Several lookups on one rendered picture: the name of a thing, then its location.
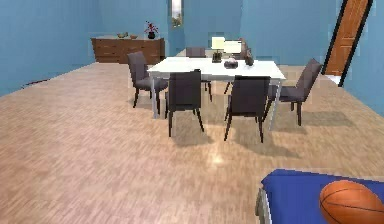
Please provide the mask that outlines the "red flowers in black vase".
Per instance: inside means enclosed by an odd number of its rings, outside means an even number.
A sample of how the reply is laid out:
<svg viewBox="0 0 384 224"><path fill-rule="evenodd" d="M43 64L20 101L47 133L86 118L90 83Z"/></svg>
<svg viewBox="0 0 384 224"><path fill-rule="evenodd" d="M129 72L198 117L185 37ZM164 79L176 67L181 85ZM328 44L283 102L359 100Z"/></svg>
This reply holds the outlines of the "red flowers in black vase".
<svg viewBox="0 0 384 224"><path fill-rule="evenodd" d="M158 28L152 22L147 21L147 28L145 29L145 33L149 39L154 39L158 33Z"/></svg>

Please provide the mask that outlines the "pale yellow table lamp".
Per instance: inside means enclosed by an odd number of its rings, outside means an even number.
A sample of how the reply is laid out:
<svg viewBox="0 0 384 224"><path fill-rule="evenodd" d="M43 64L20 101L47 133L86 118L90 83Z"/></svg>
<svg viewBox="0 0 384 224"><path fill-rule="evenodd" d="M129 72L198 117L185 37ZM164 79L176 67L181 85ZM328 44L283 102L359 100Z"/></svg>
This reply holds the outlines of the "pale yellow table lamp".
<svg viewBox="0 0 384 224"><path fill-rule="evenodd" d="M224 49L225 44L225 38L224 37L213 37L211 39L212 45L211 48L214 50L212 55L212 62L213 63L220 63L222 53L221 51Z"/></svg>

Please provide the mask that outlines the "brown wooden sideboard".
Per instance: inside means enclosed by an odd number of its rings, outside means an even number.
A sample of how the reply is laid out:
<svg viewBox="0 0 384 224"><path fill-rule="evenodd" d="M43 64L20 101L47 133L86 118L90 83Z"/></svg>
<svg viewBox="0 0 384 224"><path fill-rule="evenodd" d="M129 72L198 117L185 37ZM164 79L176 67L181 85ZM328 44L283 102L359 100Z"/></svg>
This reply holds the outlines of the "brown wooden sideboard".
<svg viewBox="0 0 384 224"><path fill-rule="evenodd" d="M127 64L127 55L142 52L149 65L165 58L165 41L160 39L130 39L118 37L97 37L91 39L95 60L98 63Z"/></svg>

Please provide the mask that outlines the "white dining table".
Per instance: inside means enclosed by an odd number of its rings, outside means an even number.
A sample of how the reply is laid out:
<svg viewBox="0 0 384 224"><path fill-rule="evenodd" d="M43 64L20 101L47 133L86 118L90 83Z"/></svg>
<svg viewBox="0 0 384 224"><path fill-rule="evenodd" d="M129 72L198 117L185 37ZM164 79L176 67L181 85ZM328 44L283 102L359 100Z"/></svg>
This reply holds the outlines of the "white dining table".
<svg viewBox="0 0 384 224"><path fill-rule="evenodd" d="M275 94L277 99L274 101L272 117L270 118L269 129L272 129L282 82L286 79L274 61L256 60L252 66L248 66L244 60L238 60L237 68L227 69L224 67L224 60L221 63L213 63L211 58L167 57L148 69L151 91L154 91L155 80L168 79L171 73L190 72L194 69L200 69L202 78L211 81L230 82L234 80L236 75L252 77L269 76L270 84L278 87Z"/></svg>

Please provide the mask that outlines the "blue bed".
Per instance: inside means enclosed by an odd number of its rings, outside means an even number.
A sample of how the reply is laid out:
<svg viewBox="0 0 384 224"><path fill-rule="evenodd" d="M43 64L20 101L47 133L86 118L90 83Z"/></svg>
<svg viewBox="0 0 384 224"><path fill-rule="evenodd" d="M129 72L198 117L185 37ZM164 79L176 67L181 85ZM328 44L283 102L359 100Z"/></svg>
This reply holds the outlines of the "blue bed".
<svg viewBox="0 0 384 224"><path fill-rule="evenodd" d="M328 224L321 214L320 192L327 184L338 180L363 184L384 202L384 182L275 169L261 181L255 215L261 224Z"/></svg>

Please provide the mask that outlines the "orange basketball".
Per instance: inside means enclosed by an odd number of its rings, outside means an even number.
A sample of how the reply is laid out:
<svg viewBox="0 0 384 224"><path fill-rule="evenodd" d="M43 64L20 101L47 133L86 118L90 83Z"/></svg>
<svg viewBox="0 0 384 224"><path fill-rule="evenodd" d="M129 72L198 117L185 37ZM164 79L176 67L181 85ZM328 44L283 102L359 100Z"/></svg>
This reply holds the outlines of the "orange basketball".
<svg viewBox="0 0 384 224"><path fill-rule="evenodd" d="M363 184L340 180L327 184L319 208L328 224L384 224L384 203Z"/></svg>

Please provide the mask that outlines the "white table lamp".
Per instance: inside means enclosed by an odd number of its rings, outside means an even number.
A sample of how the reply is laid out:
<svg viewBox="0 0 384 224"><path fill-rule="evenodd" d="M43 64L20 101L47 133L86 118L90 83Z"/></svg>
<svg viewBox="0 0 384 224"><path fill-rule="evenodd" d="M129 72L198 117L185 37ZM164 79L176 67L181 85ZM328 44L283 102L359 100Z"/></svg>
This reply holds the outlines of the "white table lamp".
<svg viewBox="0 0 384 224"><path fill-rule="evenodd" d="M229 54L232 58L238 60L240 58L240 53L242 52L242 41L226 40L224 42L224 52Z"/></svg>

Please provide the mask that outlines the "narrow window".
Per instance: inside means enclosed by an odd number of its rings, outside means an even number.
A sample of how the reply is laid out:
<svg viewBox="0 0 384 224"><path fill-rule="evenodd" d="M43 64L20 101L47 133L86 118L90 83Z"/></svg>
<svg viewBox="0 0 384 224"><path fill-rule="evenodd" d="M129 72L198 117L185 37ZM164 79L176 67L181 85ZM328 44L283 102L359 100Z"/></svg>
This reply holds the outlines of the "narrow window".
<svg viewBox="0 0 384 224"><path fill-rule="evenodd" d="M179 27L183 24L183 2L184 0L171 0L171 24Z"/></svg>

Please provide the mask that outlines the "dark brown vase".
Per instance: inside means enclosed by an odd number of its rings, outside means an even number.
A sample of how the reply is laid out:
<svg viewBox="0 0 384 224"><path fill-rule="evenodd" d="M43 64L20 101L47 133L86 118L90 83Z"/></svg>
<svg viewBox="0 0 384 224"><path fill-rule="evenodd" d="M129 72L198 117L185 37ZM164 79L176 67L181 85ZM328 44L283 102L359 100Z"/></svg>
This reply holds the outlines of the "dark brown vase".
<svg viewBox="0 0 384 224"><path fill-rule="evenodd" d="M253 56L252 56L252 52L251 52L251 49L248 48L246 50L246 55L244 57L244 60L245 60L245 63L248 65L248 66L252 66L253 63L254 63L254 59L253 59Z"/></svg>

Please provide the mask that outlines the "orange wooden room door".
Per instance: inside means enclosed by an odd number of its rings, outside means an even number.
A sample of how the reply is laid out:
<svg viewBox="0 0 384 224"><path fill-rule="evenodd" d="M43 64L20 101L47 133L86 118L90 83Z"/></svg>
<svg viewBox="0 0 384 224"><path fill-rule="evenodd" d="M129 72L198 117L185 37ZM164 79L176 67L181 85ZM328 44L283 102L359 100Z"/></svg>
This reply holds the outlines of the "orange wooden room door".
<svg viewBox="0 0 384 224"><path fill-rule="evenodd" d="M361 25L368 0L346 0L325 73L341 76Z"/></svg>

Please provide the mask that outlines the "dark grey dining chair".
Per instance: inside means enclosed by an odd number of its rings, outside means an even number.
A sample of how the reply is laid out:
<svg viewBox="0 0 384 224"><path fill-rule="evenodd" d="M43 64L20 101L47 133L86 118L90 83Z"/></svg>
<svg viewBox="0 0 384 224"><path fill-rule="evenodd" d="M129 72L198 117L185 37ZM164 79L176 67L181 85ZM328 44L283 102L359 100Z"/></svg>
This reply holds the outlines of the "dark grey dining chair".
<svg viewBox="0 0 384 224"><path fill-rule="evenodd" d="M129 53L127 55L128 65L131 73L131 79L133 87L136 89L133 101L133 107L136 107L139 92L141 90L151 91L152 81L149 77L147 71L148 64L146 62L145 56L141 51ZM156 79L153 81L155 93L156 93L156 103L157 103L157 112L160 112L160 95L159 93L165 90L168 87L168 82L164 79Z"/></svg>
<svg viewBox="0 0 384 224"><path fill-rule="evenodd" d="M298 125L302 124L302 104L307 100L321 68L322 64L312 58L306 64L295 86L281 87L279 101L288 102L291 110L297 110Z"/></svg>
<svg viewBox="0 0 384 224"><path fill-rule="evenodd" d="M206 58L205 48L204 47L187 47L186 48L186 56L189 61L194 64L196 58ZM212 83L205 77L201 78L201 82L204 84L205 90L209 94L209 99L212 100Z"/></svg>
<svg viewBox="0 0 384 224"><path fill-rule="evenodd" d="M258 124L260 141L264 141L263 117L270 84L269 76L236 75L225 115L227 122L224 140L227 140L233 116L253 117Z"/></svg>
<svg viewBox="0 0 384 224"><path fill-rule="evenodd" d="M200 114L201 71L199 69L171 73L165 99L165 117L168 119L169 136L172 136L173 113L176 111L192 110L198 117L201 131L204 131Z"/></svg>

